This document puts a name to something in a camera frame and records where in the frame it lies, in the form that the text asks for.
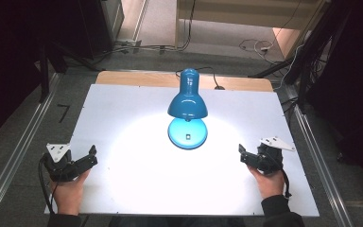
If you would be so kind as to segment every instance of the lamp shade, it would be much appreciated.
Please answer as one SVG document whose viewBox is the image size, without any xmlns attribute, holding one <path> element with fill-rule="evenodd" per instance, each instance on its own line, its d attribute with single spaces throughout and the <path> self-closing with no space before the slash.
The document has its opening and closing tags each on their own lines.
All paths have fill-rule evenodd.
<svg viewBox="0 0 363 227">
<path fill-rule="evenodd" d="M 187 68 L 181 72 L 179 93 L 170 103 L 167 113 L 184 120 L 201 119 L 208 115 L 205 102 L 199 95 L 199 72 Z"/>
</svg>

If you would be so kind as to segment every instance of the black cable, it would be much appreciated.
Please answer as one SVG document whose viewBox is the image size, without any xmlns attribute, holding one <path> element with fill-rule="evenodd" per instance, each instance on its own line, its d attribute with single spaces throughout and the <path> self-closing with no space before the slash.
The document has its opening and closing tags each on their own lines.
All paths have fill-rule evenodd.
<svg viewBox="0 0 363 227">
<path fill-rule="evenodd" d="M 285 179 L 285 197 L 288 199 L 290 198 L 292 195 L 290 194 L 289 190 L 290 190 L 290 181 L 288 180 L 287 174 L 285 173 L 285 170 L 282 169 L 282 173 L 283 173 L 283 178 Z"/>
<path fill-rule="evenodd" d="M 278 38 L 278 35 L 279 33 L 282 31 L 283 28 L 285 28 L 285 26 L 294 18 L 294 16 L 296 15 L 296 12 L 297 12 L 297 9 L 299 8 L 300 4 L 302 3 L 302 0 L 299 1 L 299 3 L 297 4 L 296 8 L 294 8 L 294 11 L 293 13 L 291 14 L 290 18 L 288 18 L 288 20 L 282 25 L 282 27 L 279 29 L 278 33 L 275 35 L 275 38 L 273 39 L 273 42 L 270 42 L 270 41 L 258 41 L 258 40 L 254 40 L 254 39 L 249 39 L 249 40 L 244 40 L 243 42 L 240 43 L 239 47 L 240 49 L 242 50 L 246 50 L 246 47 L 245 46 L 242 46 L 241 44 L 244 43 L 245 41 L 256 41 L 256 42 L 268 42 L 270 43 L 271 45 L 268 47 L 268 48 L 271 48 L 273 46 L 273 44 L 275 43 L 276 39 Z"/>
<path fill-rule="evenodd" d="M 297 99 L 298 97 L 292 97 L 291 99 L 288 99 L 288 100 L 286 100 L 286 101 L 283 101 L 283 102 L 281 102 L 281 105 L 285 105 L 287 102 L 289 102 L 289 101 L 295 101 L 296 99 Z"/>
<path fill-rule="evenodd" d="M 289 192 L 289 189 L 290 189 L 290 181 L 288 180 L 288 177 L 287 177 L 287 174 L 285 173 L 285 170 L 283 169 L 282 166 L 279 165 L 278 162 L 276 162 L 276 160 L 271 155 L 269 155 L 268 152 L 265 151 L 265 154 L 282 171 L 283 178 L 285 179 L 285 197 L 288 199 L 289 197 L 291 197 L 291 194 Z"/>
<path fill-rule="evenodd" d="M 318 78 L 320 77 L 319 71 L 322 69 L 322 62 L 327 63 L 327 60 L 321 60 L 320 57 L 323 54 L 327 44 L 329 44 L 331 41 L 333 41 L 333 34 L 329 37 L 329 39 L 325 39 L 321 44 L 320 47 L 314 52 L 312 58 L 310 59 L 310 74 L 309 74 L 309 80 L 307 82 L 306 89 L 310 89 L 312 85 L 314 85 Z"/>
<path fill-rule="evenodd" d="M 279 31 L 278 31 L 278 33 L 275 35 L 275 39 L 273 40 L 273 42 L 271 43 L 271 45 L 268 47 L 268 48 L 271 48 L 272 46 L 273 46 L 273 43 L 276 41 L 276 39 L 277 39 L 277 37 L 278 37 L 278 35 L 279 35 L 279 33 L 281 32 L 281 30 L 283 29 L 283 28 L 285 28 L 285 26 L 294 18 L 294 16 L 295 16 L 295 14 L 296 14 L 296 12 L 297 12 L 297 9 L 299 8 L 299 6 L 300 6 L 300 4 L 302 3 L 302 0 L 300 0 L 299 1 L 299 3 L 297 4 L 297 6 L 296 6 L 296 8 L 294 9 L 294 11 L 293 11 L 293 13 L 291 14 L 291 16 L 290 16 L 290 18 L 285 22 L 285 24 L 279 29 Z M 262 56 L 263 57 L 263 59 L 265 60 L 265 61 L 268 61 L 265 57 L 265 54 Z M 283 64 L 286 64 L 286 65 L 288 65 L 288 63 L 289 64 L 292 64 L 293 62 L 287 62 L 286 60 L 284 60 L 284 61 L 280 61 L 280 62 L 275 62 L 274 64 L 275 65 L 277 65 L 278 63 L 283 63 Z M 257 74 L 257 75 L 255 75 L 255 76 L 250 76 L 250 75 L 248 75 L 247 76 L 248 78 L 259 78 L 259 75 Z"/>
<path fill-rule="evenodd" d="M 45 203 L 48 206 L 49 209 L 49 213 L 50 214 L 55 214 L 54 210 L 52 209 L 52 203 L 49 202 L 49 196 L 48 193 L 46 191 L 45 188 L 45 183 L 43 182 L 43 162 L 46 160 L 45 155 L 41 158 L 40 162 L 38 163 L 38 175 L 40 178 L 40 184 L 41 184 L 41 188 L 43 190 L 43 197 L 45 199 Z"/>
<path fill-rule="evenodd" d="M 59 182 L 60 182 L 60 181 L 61 181 L 61 174 L 60 174 L 60 176 L 59 176 L 59 180 L 56 182 L 56 185 L 55 185 L 54 190 L 52 191 L 52 195 L 51 195 L 51 203 L 50 203 L 51 207 L 52 207 L 52 204 L 53 204 L 53 201 L 54 201 L 54 195 L 55 195 L 56 189 L 58 188 L 58 186 L 59 186 Z"/>
<path fill-rule="evenodd" d="M 106 56 L 115 53 L 115 52 L 121 52 L 124 50 L 130 50 L 130 49 L 151 49 L 151 50 L 168 50 L 168 51 L 183 51 L 187 48 L 187 46 L 190 44 L 191 41 L 191 27 L 193 23 L 193 16 L 194 16 L 194 10 L 196 7 L 196 0 L 193 2 L 193 7 L 191 8 L 190 18 L 189 18 L 189 27 L 188 27 L 188 37 L 187 41 L 182 46 L 174 46 L 174 45 L 140 45 L 140 46 L 122 46 L 119 48 L 116 48 L 112 51 L 109 51 L 107 53 L 96 55 L 96 57 L 103 57 L 102 59 L 91 63 L 91 65 L 95 65 L 103 61 Z"/>
<path fill-rule="evenodd" d="M 292 99 L 295 99 L 295 100 L 290 104 L 290 106 L 287 109 L 284 110 L 284 114 L 286 112 L 288 112 L 287 113 L 287 125 L 288 125 L 289 129 L 290 129 L 290 123 L 291 123 L 291 116 L 293 115 L 293 110 L 296 107 L 297 102 L 298 102 L 298 98 L 297 99 L 296 98 L 297 97 L 292 98 Z"/>
<path fill-rule="evenodd" d="M 222 86 L 219 86 L 219 84 L 217 84 L 217 81 L 216 81 L 216 77 L 215 77 L 215 70 L 214 70 L 214 68 L 213 67 L 210 67 L 210 66 L 206 66 L 206 67 L 200 67 L 200 68 L 195 68 L 195 70 L 197 70 L 197 71 L 199 71 L 200 69 L 211 69 L 212 70 L 212 73 L 213 73 L 213 75 L 214 75 L 214 82 L 215 82 L 215 84 L 216 84 L 216 88 L 217 89 L 221 89 L 221 88 L 223 88 Z M 178 70 L 178 71 L 176 71 L 175 72 L 175 74 L 176 74 L 176 77 L 180 77 L 181 75 L 179 75 L 178 73 L 180 73 L 181 71 L 183 71 L 183 69 L 182 70 Z"/>
<path fill-rule="evenodd" d="M 82 222 L 82 224 L 81 224 L 81 226 L 80 227 L 84 227 L 86 224 L 87 224 L 87 221 L 88 221 L 88 219 L 90 218 L 90 216 L 88 215 L 88 216 L 86 216 L 85 217 L 85 219 L 83 220 L 83 222 Z"/>
</svg>

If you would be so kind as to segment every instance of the lamp cord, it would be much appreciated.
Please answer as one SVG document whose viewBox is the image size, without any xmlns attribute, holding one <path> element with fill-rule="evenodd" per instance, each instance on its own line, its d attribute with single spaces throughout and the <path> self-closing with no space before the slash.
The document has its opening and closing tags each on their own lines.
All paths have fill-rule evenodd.
<svg viewBox="0 0 363 227">
<path fill-rule="evenodd" d="M 214 68 L 213 67 L 210 67 L 210 66 L 206 66 L 206 67 L 200 67 L 200 68 L 195 68 L 195 70 L 197 70 L 197 71 L 199 71 L 200 69 L 211 69 L 212 70 L 212 74 L 214 75 L 214 82 L 215 82 L 215 84 L 216 84 L 216 88 L 219 88 L 219 87 L 221 87 L 221 86 L 219 86 L 219 84 L 217 84 L 217 81 L 216 81 L 216 77 L 215 77 L 215 70 L 214 70 Z M 183 69 L 182 70 L 178 70 L 178 71 L 176 71 L 176 77 L 180 77 L 181 75 L 179 75 L 178 73 L 180 73 L 181 71 L 183 71 Z"/>
</svg>

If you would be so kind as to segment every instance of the metal frame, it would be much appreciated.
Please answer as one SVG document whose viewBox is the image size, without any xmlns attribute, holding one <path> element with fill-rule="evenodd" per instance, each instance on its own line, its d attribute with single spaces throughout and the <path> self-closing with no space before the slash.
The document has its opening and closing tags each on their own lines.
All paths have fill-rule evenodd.
<svg viewBox="0 0 363 227">
<path fill-rule="evenodd" d="M 9 185 L 14 177 L 14 174 L 16 174 L 17 168 L 22 163 L 23 158 L 26 155 L 28 147 L 32 139 L 34 138 L 36 131 L 40 127 L 43 117 L 45 116 L 45 113 L 49 108 L 52 98 L 57 91 L 57 86 L 60 80 L 61 75 L 55 73 L 50 81 L 51 93 L 48 94 L 47 98 L 43 103 L 40 103 L 37 106 L 35 113 L 31 117 L 31 120 L 26 127 L 26 130 L 24 131 L 22 137 L 19 140 L 19 143 L 12 152 L 10 158 L 8 159 L 8 162 L 5 165 L 4 170 L 0 175 L 0 203 L 4 198 L 6 192 L 8 191 Z"/>
<path fill-rule="evenodd" d="M 294 85 L 287 85 L 285 87 L 287 95 L 289 98 L 296 97 L 297 93 Z M 305 114 L 302 113 L 298 106 L 295 107 L 294 113 L 302 129 L 302 134 L 307 143 L 308 149 L 311 153 L 312 159 L 314 160 L 317 171 L 320 175 L 320 180 L 322 181 L 323 188 L 325 189 L 326 195 L 328 196 L 329 202 L 331 203 L 332 209 L 335 213 L 335 217 L 338 226 L 354 226 L 350 215 L 346 209 L 343 198 L 341 198 L 340 193 L 337 189 L 333 176 L 323 160 L 320 148 L 318 147 L 317 140 L 311 130 L 309 122 Z"/>
</svg>

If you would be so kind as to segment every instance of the wooden board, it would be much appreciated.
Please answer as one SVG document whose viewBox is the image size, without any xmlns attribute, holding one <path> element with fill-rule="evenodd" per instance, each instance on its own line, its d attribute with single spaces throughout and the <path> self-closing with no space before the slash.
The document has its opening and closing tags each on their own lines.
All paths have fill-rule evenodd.
<svg viewBox="0 0 363 227">
<path fill-rule="evenodd" d="M 270 81 L 267 79 L 249 79 L 216 76 L 219 86 L 233 91 L 273 92 Z M 174 73 L 144 72 L 144 71 L 104 71 L 99 73 L 97 84 L 118 84 L 150 87 L 179 87 L 180 78 Z M 201 74 L 199 77 L 200 89 L 215 89 L 213 76 Z"/>
</svg>

